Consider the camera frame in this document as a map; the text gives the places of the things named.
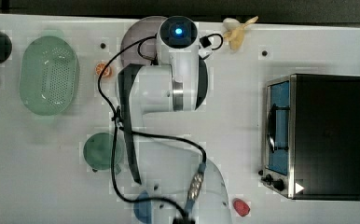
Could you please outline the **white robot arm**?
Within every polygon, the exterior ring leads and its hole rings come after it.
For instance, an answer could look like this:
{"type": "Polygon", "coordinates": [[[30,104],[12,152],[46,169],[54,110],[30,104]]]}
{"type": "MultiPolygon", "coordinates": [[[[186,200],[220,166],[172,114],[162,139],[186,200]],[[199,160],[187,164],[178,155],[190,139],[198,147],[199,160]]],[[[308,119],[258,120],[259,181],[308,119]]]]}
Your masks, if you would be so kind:
{"type": "Polygon", "coordinates": [[[158,24],[151,65],[127,63],[118,73],[117,127],[123,132],[132,199],[141,224],[231,224],[224,178],[199,144],[148,131],[152,113],[197,110],[208,89],[197,24],[172,16],[158,24]]]}

